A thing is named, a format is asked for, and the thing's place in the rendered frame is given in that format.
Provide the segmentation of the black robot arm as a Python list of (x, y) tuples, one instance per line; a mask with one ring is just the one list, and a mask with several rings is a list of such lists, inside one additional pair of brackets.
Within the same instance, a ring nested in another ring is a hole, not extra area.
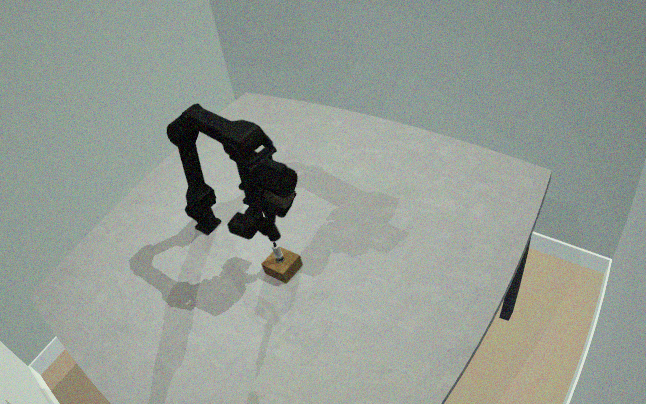
[[(273, 141), (254, 122), (230, 121), (207, 111), (198, 103), (191, 105), (180, 117), (167, 126), (167, 137), (179, 148), (180, 159), (187, 178), (186, 214), (198, 222), (195, 229), (210, 235), (221, 223), (212, 206), (216, 195), (204, 181), (197, 152), (196, 140), (199, 132), (223, 144), (229, 158), (236, 162), (244, 186), (259, 186), (256, 207), (285, 217), (297, 195), (297, 173), (283, 163), (276, 162), (272, 155), (277, 149)], [(265, 148), (259, 153), (257, 148)], [(265, 208), (264, 208), (265, 207)]]

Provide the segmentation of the tan wooden block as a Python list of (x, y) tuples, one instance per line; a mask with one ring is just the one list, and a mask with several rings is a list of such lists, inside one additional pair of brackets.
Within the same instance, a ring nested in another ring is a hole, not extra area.
[(274, 277), (285, 284), (298, 272), (303, 266), (300, 255), (290, 250), (280, 247), (283, 253), (283, 262), (278, 262), (272, 252), (261, 264), (265, 274)]

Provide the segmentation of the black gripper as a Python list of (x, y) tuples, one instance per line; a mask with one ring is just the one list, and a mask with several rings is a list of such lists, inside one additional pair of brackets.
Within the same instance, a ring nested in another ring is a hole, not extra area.
[(257, 210), (257, 194), (262, 188), (258, 185), (244, 186), (242, 183), (238, 187), (245, 194), (243, 204), (249, 205), (249, 207), (244, 214), (237, 212), (227, 223), (229, 233), (248, 240), (252, 239), (258, 230), (262, 235), (267, 236), (265, 223), (268, 221), (268, 218), (266, 217), (272, 217), (274, 222), (276, 222), (276, 214), (264, 209), (263, 213), (265, 217), (263, 217), (262, 211)]

